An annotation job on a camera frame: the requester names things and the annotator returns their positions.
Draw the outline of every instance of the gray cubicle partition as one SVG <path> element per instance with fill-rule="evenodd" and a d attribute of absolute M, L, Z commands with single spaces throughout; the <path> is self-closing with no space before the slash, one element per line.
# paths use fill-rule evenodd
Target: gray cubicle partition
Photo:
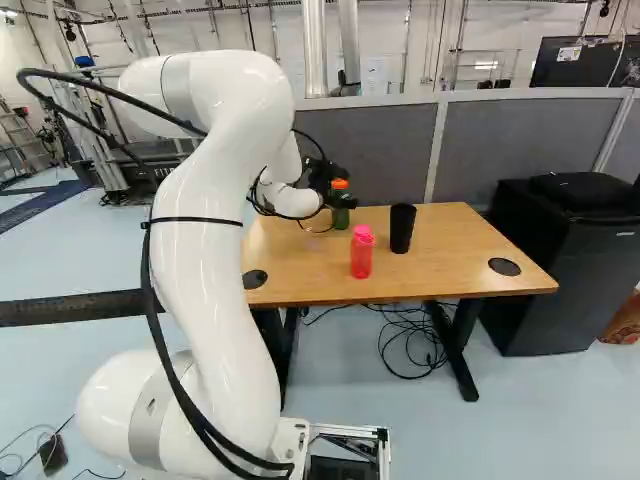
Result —
<path fill-rule="evenodd" d="M 604 169 L 633 183 L 640 174 L 640 99 L 635 99 Z"/>
<path fill-rule="evenodd" d="M 460 98 L 448 100 L 432 201 L 478 206 L 490 202 L 503 178 L 591 170 L 621 102 L 615 97 Z"/>
<path fill-rule="evenodd" d="M 323 102 L 325 108 L 318 108 Z M 437 104 L 367 106 L 363 97 L 349 102 L 306 101 L 298 106 L 295 127 L 349 170 L 351 191 L 362 204 L 422 203 Z M 302 153 L 318 155 L 309 142 L 298 142 Z"/>

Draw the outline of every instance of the black table frame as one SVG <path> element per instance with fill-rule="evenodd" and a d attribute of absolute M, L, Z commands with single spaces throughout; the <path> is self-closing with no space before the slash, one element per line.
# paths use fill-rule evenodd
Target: black table frame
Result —
<path fill-rule="evenodd" d="M 462 398 L 466 402 L 477 402 L 480 395 L 462 352 L 482 309 L 483 299 L 461 299 L 458 308 L 456 308 L 453 322 L 449 321 L 438 302 L 428 300 L 424 304 L 431 315 L 433 326 L 447 354 Z M 282 322 L 280 311 L 277 308 L 252 308 L 251 313 L 276 367 L 280 382 L 281 408 L 284 408 L 289 368 L 297 344 L 297 326 L 302 309 L 287 308 L 284 322 Z"/>
<path fill-rule="evenodd" d="M 467 346 L 471 332 L 482 309 L 482 298 L 464 298 L 458 303 L 453 322 L 436 301 L 424 302 L 431 315 L 433 326 L 440 337 L 444 351 L 453 374 L 458 382 L 458 388 L 465 402 L 477 402 L 480 398 L 478 389 L 473 381 L 467 362 L 462 355 Z"/>
<path fill-rule="evenodd" d="M 278 308 L 252 308 L 251 314 L 260 330 L 267 350 L 276 367 L 280 383 L 280 408 L 284 408 L 289 380 L 289 367 L 297 345 L 297 327 L 300 321 L 301 308 L 287 308 L 284 322 Z"/>

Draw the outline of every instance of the black mini fridge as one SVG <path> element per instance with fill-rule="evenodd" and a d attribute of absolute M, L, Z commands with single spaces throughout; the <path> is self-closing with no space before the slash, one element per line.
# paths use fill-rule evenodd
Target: black mini fridge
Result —
<path fill-rule="evenodd" d="M 486 301 L 480 320 L 504 356 L 586 350 L 640 280 L 634 188 L 600 173 L 503 180 L 489 222 L 560 285 Z"/>

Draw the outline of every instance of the red water bottle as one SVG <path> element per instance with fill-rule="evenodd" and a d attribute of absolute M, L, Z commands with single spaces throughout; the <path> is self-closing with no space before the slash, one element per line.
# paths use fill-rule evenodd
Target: red water bottle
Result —
<path fill-rule="evenodd" d="M 355 278 L 367 278 L 373 266 L 373 247 L 376 237 L 369 225 L 356 225 L 351 239 L 351 275 Z"/>

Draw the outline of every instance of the computer monitor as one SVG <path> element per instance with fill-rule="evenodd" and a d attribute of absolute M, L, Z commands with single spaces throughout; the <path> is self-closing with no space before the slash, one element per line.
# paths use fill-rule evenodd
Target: computer monitor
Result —
<path fill-rule="evenodd" d="M 640 87 L 640 35 L 543 37 L 530 87 Z"/>

